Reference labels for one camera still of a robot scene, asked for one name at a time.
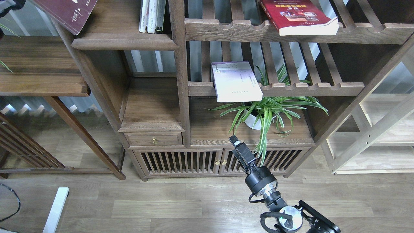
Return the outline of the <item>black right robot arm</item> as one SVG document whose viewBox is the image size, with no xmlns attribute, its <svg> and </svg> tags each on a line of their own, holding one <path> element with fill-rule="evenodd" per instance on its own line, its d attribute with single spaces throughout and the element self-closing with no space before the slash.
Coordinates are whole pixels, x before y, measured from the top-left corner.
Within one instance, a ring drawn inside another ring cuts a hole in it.
<svg viewBox="0 0 414 233">
<path fill-rule="evenodd" d="M 308 233 L 340 233 L 340 228 L 325 218 L 322 214 L 300 200 L 298 205 L 291 206 L 282 199 L 281 193 L 276 190 L 278 181 L 270 170 L 257 167 L 253 153 L 245 143 L 232 135 L 229 138 L 236 156 L 247 177 L 245 183 L 251 190 L 250 203 L 265 203 L 269 212 L 260 216 L 260 224 L 268 233 L 295 233 L 301 229 L 303 220 L 308 221 Z"/>
</svg>

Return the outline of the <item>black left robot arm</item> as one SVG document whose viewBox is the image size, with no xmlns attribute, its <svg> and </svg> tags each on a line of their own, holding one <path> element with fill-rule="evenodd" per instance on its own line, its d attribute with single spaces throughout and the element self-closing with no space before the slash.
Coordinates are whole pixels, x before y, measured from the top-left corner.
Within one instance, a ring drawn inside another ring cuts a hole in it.
<svg viewBox="0 0 414 233">
<path fill-rule="evenodd" d="M 1 0 L 0 17 L 5 17 L 10 10 L 19 10 L 24 7 L 26 0 Z"/>
</svg>

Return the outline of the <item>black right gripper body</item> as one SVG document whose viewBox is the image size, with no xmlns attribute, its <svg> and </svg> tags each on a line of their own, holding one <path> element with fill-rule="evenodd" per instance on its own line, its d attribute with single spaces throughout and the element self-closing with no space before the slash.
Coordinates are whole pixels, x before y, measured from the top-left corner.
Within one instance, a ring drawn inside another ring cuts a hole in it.
<svg viewBox="0 0 414 233">
<path fill-rule="evenodd" d="M 245 183 L 251 192 L 256 196 L 263 195 L 264 197 L 269 197 L 275 193 L 278 182 L 269 169 L 265 166 L 256 166 L 256 157 L 245 143 L 234 142 L 233 145 L 235 148 L 233 154 L 247 174 Z"/>
</svg>

